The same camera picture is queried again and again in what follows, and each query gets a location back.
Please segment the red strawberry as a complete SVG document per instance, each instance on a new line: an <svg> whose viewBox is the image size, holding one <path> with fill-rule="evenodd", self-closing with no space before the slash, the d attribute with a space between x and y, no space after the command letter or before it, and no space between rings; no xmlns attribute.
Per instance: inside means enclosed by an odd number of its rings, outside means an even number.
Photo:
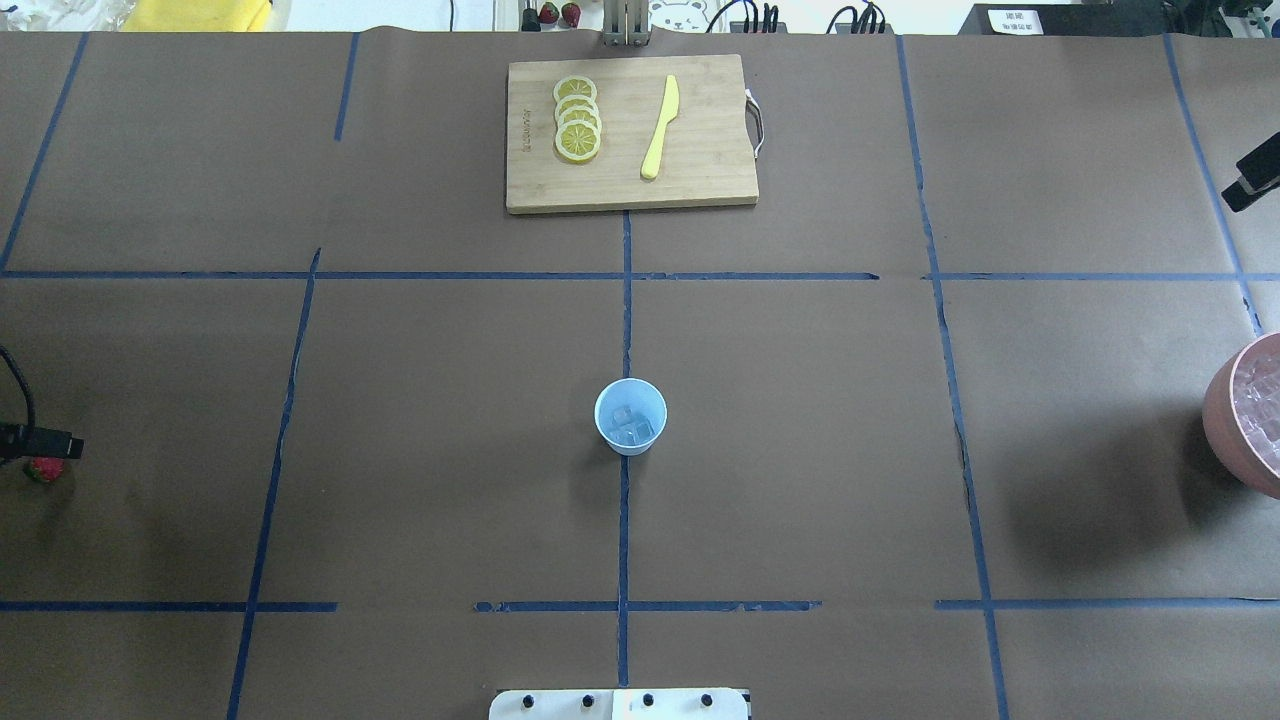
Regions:
<svg viewBox="0 0 1280 720"><path fill-rule="evenodd" d="M50 484L63 477L67 470L67 460L61 457L31 457L23 473L35 482Z"/></svg>
<svg viewBox="0 0 1280 720"><path fill-rule="evenodd" d="M564 3L559 8L561 23L566 28L576 29L580 27L582 17L582 9L577 3L570 1Z"/></svg>
<svg viewBox="0 0 1280 720"><path fill-rule="evenodd" d="M540 26L556 26L561 20L561 10L553 1L544 1L538 10Z"/></svg>

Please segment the clear ice cubes pile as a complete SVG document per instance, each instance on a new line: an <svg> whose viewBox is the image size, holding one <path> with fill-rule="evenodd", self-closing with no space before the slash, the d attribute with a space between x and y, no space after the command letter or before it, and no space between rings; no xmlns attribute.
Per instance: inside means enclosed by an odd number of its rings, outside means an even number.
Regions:
<svg viewBox="0 0 1280 720"><path fill-rule="evenodd" d="M1277 351L1254 346L1231 374L1231 406L1242 436L1272 473L1279 471Z"/></svg>

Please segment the light blue cup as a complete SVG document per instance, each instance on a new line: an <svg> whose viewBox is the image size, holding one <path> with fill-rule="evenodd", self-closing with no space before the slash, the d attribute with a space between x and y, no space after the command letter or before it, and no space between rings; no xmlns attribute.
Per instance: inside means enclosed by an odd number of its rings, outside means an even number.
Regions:
<svg viewBox="0 0 1280 720"><path fill-rule="evenodd" d="M663 393L650 382L622 378L596 396L593 418L596 432L618 455L646 452L660 437L668 420Z"/></svg>

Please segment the pink bowl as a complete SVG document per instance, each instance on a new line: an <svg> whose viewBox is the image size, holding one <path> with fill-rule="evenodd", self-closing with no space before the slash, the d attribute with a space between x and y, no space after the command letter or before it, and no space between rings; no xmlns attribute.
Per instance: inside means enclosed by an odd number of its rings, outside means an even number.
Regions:
<svg viewBox="0 0 1280 720"><path fill-rule="evenodd" d="M1251 450L1233 411L1231 375L1242 355L1254 346L1277 351L1277 333L1252 341L1220 366L1204 392L1202 425L1215 456L1231 475L1251 489L1277 498L1277 474Z"/></svg>

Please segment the yellow cloth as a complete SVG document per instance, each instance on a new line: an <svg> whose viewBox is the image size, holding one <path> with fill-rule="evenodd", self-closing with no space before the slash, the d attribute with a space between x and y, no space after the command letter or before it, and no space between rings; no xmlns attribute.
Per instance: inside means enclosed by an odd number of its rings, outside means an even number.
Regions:
<svg viewBox="0 0 1280 720"><path fill-rule="evenodd" d="M259 32L273 1L137 1L123 32Z"/></svg>

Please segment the wooden cutting board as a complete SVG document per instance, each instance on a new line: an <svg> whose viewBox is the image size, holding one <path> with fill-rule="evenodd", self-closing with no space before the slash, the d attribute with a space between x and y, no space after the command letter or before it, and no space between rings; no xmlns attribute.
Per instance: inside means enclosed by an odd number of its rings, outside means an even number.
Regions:
<svg viewBox="0 0 1280 720"><path fill-rule="evenodd" d="M660 174L640 177L668 74L680 86ZM586 76L598 88L603 145L584 164L556 151L553 87ZM507 79L506 209L512 215L714 208L759 200L737 54L516 61Z"/></svg>

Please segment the yellow plastic knife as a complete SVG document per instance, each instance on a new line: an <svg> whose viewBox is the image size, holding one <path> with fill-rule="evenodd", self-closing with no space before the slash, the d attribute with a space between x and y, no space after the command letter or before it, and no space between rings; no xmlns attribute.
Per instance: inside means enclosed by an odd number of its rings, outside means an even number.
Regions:
<svg viewBox="0 0 1280 720"><path fill-rule="evenodd" d="M663 155L666 150L666 137L669 124L678 117L680 86L675 74L668 74L664 82L660 109L655 120L650 143L646 147L640 177L644 181L654 181L660 174Z"/></svg>

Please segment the lemon slice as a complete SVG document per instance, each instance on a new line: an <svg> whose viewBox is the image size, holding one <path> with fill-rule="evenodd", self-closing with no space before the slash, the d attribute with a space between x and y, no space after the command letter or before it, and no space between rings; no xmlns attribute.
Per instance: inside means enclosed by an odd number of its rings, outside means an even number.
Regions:
<svg viewBox="0 0 1280 720"><path fill-rule="evenodd" d="M603 132L590 120L567 120L556 128L554 147L566 161L584 164L596 158Z"/></svg>
<svg viewBox="0 0 1280 720"><path fill-rule="evenodd" d="M566 76L561 78L553 87L554 100L561 102L572 96L586 97L594 102L598 97L595 82L586 76Z"/></svg>
<svg viewBox="0 0 1280 720"><path fill-rule="evenodd" d="M556 138L564 143L598 141L602 137L602 119L598 123L590 120L571 120L556 126Z"/></svg>
<svg viewBox="0 0 1280 720"><path fill-rule="evenodd" d="M562 97L556 105L556 120L564 124L571 120L590 120L598 123L600 118L599 106L594 97L582 94L571 94Z"/></svg>

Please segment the red strawberry on tray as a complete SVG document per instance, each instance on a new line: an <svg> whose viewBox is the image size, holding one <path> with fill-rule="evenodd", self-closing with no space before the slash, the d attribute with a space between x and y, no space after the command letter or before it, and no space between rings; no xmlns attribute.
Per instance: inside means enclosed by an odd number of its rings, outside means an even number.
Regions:
<svg viewBox="0 0 1280 720"><path fill-rule="evenodd" d="M582 9L577 3L570 1L564 3L559 8L561 23L566 28L576 29L580 27L582 17Z"/></svg>
<svg viewBox="0 0 1280 720"><path fill-rule="evenodd" d="M540 26L556 26L561 20L561 10L553 1L544 1L538 10Z"/></svg>

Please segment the aluminium frame post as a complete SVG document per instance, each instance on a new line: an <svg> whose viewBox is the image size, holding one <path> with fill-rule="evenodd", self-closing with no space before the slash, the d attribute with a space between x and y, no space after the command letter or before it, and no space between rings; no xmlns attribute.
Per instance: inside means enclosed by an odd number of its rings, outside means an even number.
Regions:
<svg viewBox="0 0 1280 720"><path fill-rule="evenodd" d="M607 47L644 47L650 36L649 1L602 1L602 42Z"/></svg>

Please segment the white pedestal column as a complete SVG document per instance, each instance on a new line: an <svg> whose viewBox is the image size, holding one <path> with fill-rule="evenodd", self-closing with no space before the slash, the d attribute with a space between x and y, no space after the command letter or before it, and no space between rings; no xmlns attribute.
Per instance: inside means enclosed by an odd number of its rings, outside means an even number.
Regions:
<svg viewBox="0 0 1280 720"><path fill-rule="evenodd" d="M512 689L489 719L751 719L746 691L728 687Z"/></svg>

